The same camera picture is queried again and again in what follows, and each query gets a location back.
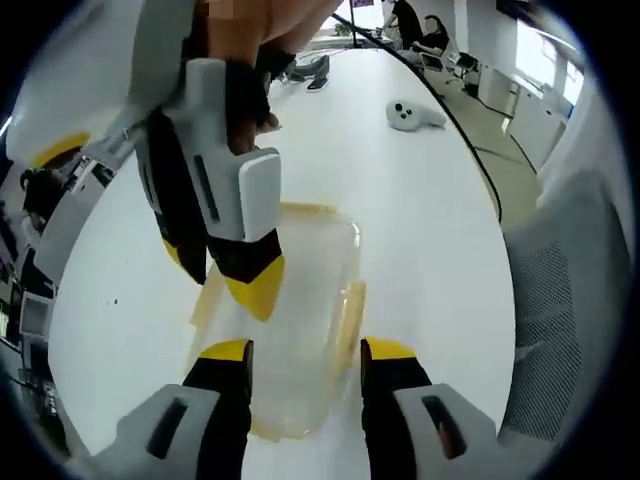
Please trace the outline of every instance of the window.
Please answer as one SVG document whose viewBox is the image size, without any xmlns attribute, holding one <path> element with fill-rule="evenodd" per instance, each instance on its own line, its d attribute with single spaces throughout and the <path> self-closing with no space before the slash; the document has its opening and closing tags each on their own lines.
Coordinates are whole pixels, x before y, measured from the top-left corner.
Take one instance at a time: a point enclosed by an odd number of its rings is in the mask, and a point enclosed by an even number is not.
<svg viewBox="0 0 640 480">
<path fill-rule="evenodd" d="M 524 22 L 517 22 L 516 69 L 538 86 L 553 85 L 558 52 L 552 42 Z"/>
<path fill-rule="evenodd" d="M 567 77 L 564 82 L 564 98 L 574 105 L 580 96 L 584 75 L 573 63 L 567 62 Z"/>
<path fill-rule="evenodd" d="M 382 0 L 373 0 L 373 5 L 356 7 L 353 9 L 353 17 L 356 25 L 362 28 L 381 27 L 384 23 L 384 15 L 382 13 Z M 349 0 L 343 0 L 336 13 L 342 18 L 351 21 L 351 12 L 349 11 Z M 333 17 L 329 17 L 322 24 L 321 30 L 333 30 L 336 26 Z"/>
</svg>

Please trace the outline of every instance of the desk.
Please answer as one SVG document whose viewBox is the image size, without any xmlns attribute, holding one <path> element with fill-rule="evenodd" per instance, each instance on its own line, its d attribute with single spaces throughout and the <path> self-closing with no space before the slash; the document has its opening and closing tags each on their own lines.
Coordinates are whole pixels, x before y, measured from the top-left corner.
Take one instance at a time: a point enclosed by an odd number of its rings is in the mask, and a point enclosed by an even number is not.
<svg viewBox="0 0 640 480">
<path fill-rule="evenodd" d="M 336 205 L 363 235 L 368 283 L 363 334 L 416 349 L 498 425 L 514 357 L 514 307 L 502 232 L 473 157 L 452 124 L 403 133 L 385 105 L 437 102 L 384 52 L 331 57 L 321 92 L 274 84 L 283 128 L 259 139 L 282 153 L 285 201 Z M 87 220 L 64 273 L 50 330 L 53 376 L 91 452 L 116 421 L 166 383 L 179 383 L 199 293 L 164 251 L 130 158 Z M 359 372 L 350 372 L 357 384 Z M 368 478 L 357 388 L 304 441 L 251 436 L 245 478 Z"/>
<path fill-rule="evenodd" d="M 393 48 L 393 40 L 387 37 L 379 39 L 383 44 Z M 356 42 L 364 48 L 378 48 L 377 45 L 372 43 L 366 37 L 363 37 L 359 33 L 356 34 Z M 309 50 L 324 50 L 327 48 L 352 48 L 353 47 L 353 35 L 348 37 L 338 35 L 322 35 L 314 37 L 311 42 L 305 47 L 305 51 Z"/>
</svg>

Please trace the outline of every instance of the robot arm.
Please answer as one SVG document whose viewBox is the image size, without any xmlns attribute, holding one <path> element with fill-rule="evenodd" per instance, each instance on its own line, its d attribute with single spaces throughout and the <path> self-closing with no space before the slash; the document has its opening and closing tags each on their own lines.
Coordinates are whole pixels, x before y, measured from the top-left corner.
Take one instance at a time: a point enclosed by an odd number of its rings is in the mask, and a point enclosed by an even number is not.
<svg viewBox="0 0 640 480">
<path fill-rule="evenodd" d="M 195 7 L 81 6 L 34 60 L 7 153 L 42 166 L 65 149 L 128 131 L 169 253 L 202 284 L 208 249 L 235 299 L 265 321 L 284 272 L 275 229 L 280 157 L 274 149 L 233 155 L 227 127 L 238 111 L 266 118 L 266 92 L 249 65 L 188 56 Z"/>
<path fill-rule="evenodd" d="M 240 480 L 251 426 L 253 343 L 205 350 L 183 385 L 167 385 L 118 422 L 113 444 L 67 467 L 95 480 Z"/>
<path fill-rule="evenodd" d="M 239 480 L 251 427 L 252 352 L 246 339 L 205 350 L 182 386 L 162 388 L 118 423 L 111 446 L 67 466 L 96 480 Z M 367 337 L 361 358 L 372 480 L 524 478 L 491 419 L 451 387 L 431 385 L 411 349 Z"/>
</svg>

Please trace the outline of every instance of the black cable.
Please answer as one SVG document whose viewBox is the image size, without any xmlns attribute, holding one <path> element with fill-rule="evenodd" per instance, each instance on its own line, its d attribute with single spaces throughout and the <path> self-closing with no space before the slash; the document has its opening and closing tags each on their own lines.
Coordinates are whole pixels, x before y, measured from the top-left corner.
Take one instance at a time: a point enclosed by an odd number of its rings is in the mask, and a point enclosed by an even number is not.
<svg viewBox="0 0 640 480">
<path fill-rule="evenodd" d="M 462 127 L 460 126 L 460 124 L 458 123 L 456 118 L 453 116 L 453 114 L 449 110 L 449 107 L 447 107 L 445 105 L 445 103 L 442 101 L 442 99 L 440 98 L 440 95 L 438 94 L 438 92 L 436 92 L 435 88 L 433 88 L 433 86 L 427 81 L 427 79 L 424 78 L 424 76 L 418 70 L 416 70 L 416 68 L 413 65 L 411 65 L 411 63 L 409 63 L 405 58 L 403 58 L 400 54 L 398 54 L 398 52 L 396 52 L 395 50 L 387 47 L 383 42 L 381 42 L 380 40 L 378 40 L 377 38 L 372 36 L 368 31 L 366 31 L 366 30 L 364 30 L 364 29 L 362 29 L 360 27 L 355 26 L 353 23 L 351 23 L 348 20 L 345 20 L 344 18 L 342 18 L 337 13 L 334 13 L 332 15 L 332 17 L 334 19 L 336 19 L 338 22 L 340 22 L 341 24 L 346 25 L 347 27 L 349 27 L 353 32 L 359 33 L 364 38 L 369 40 L 371 43 L 376 45 L 378 48 L 381 48 L 382 50 L 387 52 L 389 55 L 391 55 L 393 58 L 395 58 L 396 60 L 401 62 L 405 67 L 407 67 L 409 70 L 411 70 L 416 77 L 418 77 L 418 79 L 422 82 L 422 84 L 425 87 L 427 87 L 427 90 L 429 90 L 429 92 L 431 92 L 431 94 L 434 96 L 434 98 L 436 99 L 438 104 L 440 104 L 440 106 L 442 107 L 444 112 L 449 117 L 449 120 L 451 120 L 453 125 L 458 129 L 458 132 L 462 136 L 462 139 L 467 144 L 467 148 L 473 154 L 473 157 L 475 158 L 476 163 L 478 164 L 478 167 L 480 167 L 480 170 L 482 171 L 482 174 L 487 179 L 487 182 L 489 183 L 489 186 L 491 187 L 491 190 L 493 191 L 493 195 L 496 197 L 496 203 L 498 204 L 498 222 L 502 222 L 502 202 L 500 201 L 500 195 L 498 194 L 498 189 L 496 188 L 495 184 L 493 183 L 493 180 L 491 179 L 491 176 L 489 175 L 489 172 L 487 172 L 486 167 L 482 163 L 482 160 L 480 160 L 480 157 L 478 156 L 478 152 L 476 152 L 475 148 L 473 148 L 473 144 L 471 143 L 471 140 L 469 140 L 469 137 L 467 137 L 467 134 L 464 132 L 464 130 L 462 129 Z"/>
</svg>

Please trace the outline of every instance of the clear plastic container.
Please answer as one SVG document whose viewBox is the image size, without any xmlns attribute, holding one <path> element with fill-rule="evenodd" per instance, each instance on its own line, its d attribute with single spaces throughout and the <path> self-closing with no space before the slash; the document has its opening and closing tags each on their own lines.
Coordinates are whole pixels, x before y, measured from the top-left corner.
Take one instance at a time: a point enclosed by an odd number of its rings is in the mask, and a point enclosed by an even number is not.
<svg viewBox="0 0 640 480">
<path fill-rule="evenodd" d="M 365 298 L 360 231 L 350 218 L 286 203 L 278 236 L 285 272 L 270 319 L 260 322 L 238 305 L 214 266 L 191 319 L 187 365 L 215 343 L 253 340 L 252 433 L 273 441 L 302 438 L 326 419 L 344 389 Z"/>
</svg>

